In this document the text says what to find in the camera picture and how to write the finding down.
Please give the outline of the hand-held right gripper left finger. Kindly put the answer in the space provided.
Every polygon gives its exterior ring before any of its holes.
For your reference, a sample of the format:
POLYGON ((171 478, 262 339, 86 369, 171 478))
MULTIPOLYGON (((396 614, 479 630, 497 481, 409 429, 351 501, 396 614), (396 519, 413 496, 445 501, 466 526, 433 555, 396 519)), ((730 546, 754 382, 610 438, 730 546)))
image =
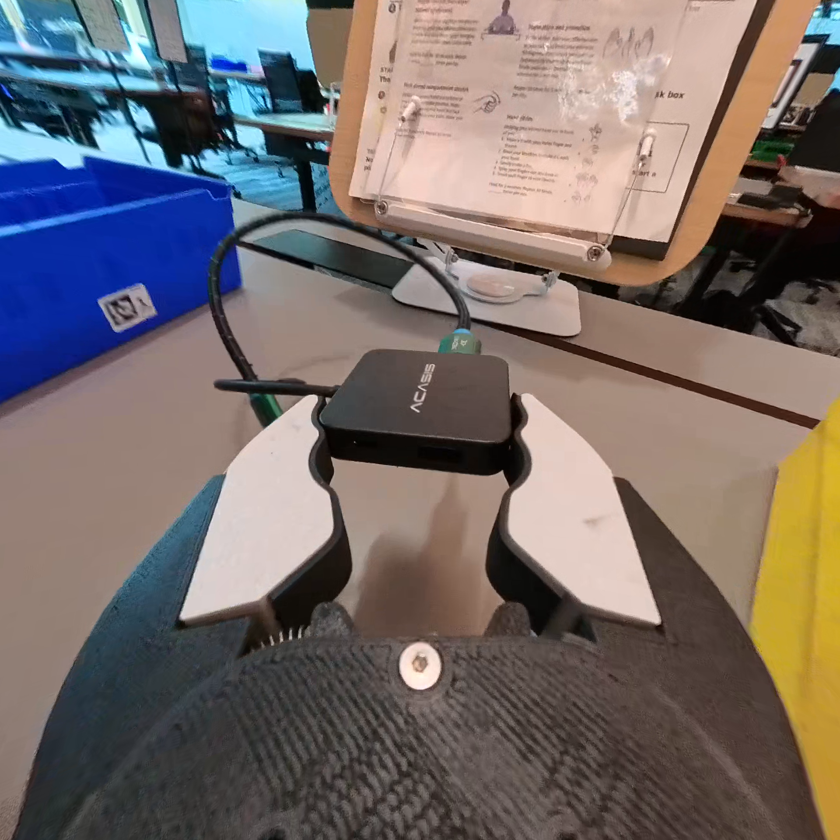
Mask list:
POLYGON ((224 474, 178 616, 186 627, 248 619, 274 641, 302 636, 352 572, 333 463, 308 395, 263 429, 224 474))

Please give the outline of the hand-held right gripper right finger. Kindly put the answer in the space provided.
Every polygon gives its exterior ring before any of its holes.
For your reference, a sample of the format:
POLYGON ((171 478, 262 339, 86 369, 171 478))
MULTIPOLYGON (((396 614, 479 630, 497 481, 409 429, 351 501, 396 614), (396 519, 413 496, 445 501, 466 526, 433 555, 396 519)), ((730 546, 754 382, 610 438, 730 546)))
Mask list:
POLYGON ((657 630, 662 616, 612 470, 532 394, 511 398, 508 488, 490 533, 487 578, 533 636, 593 621, 657 630))

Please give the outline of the black square usb hub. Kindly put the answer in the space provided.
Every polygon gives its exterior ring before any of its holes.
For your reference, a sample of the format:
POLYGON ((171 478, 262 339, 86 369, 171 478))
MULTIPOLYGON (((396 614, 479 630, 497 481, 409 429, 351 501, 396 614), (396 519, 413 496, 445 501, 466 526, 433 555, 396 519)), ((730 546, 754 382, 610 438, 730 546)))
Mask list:
POLYGON ((512 437, 508 365, 480 354, 372 350, 319 421, 333 459, 493 476, 512 437))

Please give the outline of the yellow plastic bin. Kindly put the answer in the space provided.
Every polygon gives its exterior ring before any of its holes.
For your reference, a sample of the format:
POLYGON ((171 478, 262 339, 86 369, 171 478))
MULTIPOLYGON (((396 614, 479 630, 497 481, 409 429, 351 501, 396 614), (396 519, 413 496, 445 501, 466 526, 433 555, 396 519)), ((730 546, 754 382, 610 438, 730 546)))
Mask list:
POLYGON ((778 468, 750 635, 839 838, 839 402, 778 468))

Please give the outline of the blue plastic bin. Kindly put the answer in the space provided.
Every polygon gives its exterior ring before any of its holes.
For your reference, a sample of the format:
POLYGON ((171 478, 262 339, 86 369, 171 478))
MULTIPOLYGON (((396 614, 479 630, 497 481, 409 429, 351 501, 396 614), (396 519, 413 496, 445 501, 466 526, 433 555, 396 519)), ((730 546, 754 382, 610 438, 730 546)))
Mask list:
POLYGON ((207 305, 224 181, 85 157, 1 167, 1 400, 207 305))

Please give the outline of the wooden office table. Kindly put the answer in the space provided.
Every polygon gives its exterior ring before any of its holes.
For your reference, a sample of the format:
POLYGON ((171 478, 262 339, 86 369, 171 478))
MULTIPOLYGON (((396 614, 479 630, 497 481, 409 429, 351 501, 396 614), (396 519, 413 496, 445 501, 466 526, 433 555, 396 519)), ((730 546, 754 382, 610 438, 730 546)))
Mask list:
POLYGON ((233 119, 237 125, 258 129, 291 143, 290 158, 297 173, 302 210, 317 212, 312 165, 329 167, 335 118, 317 112, 270 112, 250 116, 234 114, 233 119))
POLYGON ((812 214, 808 209, 798 205, 766 208, 740 202, 726 202, 721 210, 720 218, 738 219, 777 228, 803 229, 812 221, 812 214))

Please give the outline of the wooden document stand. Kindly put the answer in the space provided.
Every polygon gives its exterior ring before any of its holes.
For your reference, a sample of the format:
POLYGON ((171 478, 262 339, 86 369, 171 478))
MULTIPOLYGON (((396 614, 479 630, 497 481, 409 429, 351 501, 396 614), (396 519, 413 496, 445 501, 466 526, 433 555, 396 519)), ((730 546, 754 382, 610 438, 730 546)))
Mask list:
MULTIPOLYGON (((816 2, 758 2, 734 61, 736 81, 728 81, 710 132, 701 148, 702 166, 689 184, 679 222, 661 260, 619 251, 603 271, 574 269, 552 259, 549 268, 573 278, 616 287, 645 287, 688 266, 699 255, 721 215, 728 192, 745 164, 784 70, 802 42, 816 2)), ((343 213, 373 228, 419 237, 414 227, 379 220, 370 203, 350 195, 359 147, 364 96, 368 87, 377 2, 353 4, 343 67, 342 103, 329 164, 332 194, 343 213)))

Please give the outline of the black office chair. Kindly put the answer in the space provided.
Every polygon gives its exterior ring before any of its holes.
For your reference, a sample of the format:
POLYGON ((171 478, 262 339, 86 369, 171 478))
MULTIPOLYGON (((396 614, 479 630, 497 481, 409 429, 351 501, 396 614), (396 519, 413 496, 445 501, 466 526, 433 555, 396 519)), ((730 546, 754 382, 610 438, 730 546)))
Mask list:
POLYGON ((323 114, 327 99, 313 70, 298 68, 287 52, 258 50, 268 90, 270 112, 323 114))
POLYGON ((143 108, 152 119, 152 128, 141 133, 146 142, 158 145, 172 169, 187 162, 195 175, 222 179, 204 169, 205 151, 241 151, 226 89, 212 85, 203 47, 187 44, 186 62, 172 62, 167 69, 175 95, 152 98, 143 108))

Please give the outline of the printed instruction sheet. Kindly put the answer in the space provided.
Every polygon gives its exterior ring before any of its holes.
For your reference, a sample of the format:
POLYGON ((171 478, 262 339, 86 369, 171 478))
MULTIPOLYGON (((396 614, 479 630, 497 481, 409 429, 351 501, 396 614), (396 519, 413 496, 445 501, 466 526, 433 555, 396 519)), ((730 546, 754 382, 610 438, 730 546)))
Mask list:
POLYGON ((376 2, 349 194, 666 246, 757 2, 376 2))

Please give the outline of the sign board on stand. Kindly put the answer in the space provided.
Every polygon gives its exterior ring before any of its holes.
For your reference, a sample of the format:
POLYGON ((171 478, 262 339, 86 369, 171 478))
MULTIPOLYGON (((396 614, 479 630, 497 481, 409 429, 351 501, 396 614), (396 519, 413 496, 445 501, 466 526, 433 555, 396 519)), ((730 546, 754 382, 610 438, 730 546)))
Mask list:
POLYGON ((184 104, 185 91, 179 78, 178 67, 187 64, 188 53, 181 16, 176 1, 143 1, 154 53, 164 66, 166 88, 171 94, 167 117, 159 124, 167 164, 180 168, 184 154, 190 153, 187 145, 191 135, 184 104))
POLYGON ((122 27, 118 10, 112 1, 72 1, 86 37, 94 49, 107 55, 108 67, 122 100, 122 112, 146 163, 151 159, 144 147, 143 137, 134 121, 129 105, 129 96, 121 82, 116 65, 116 55, 124 56, 130 52, 130 43, 122 27))

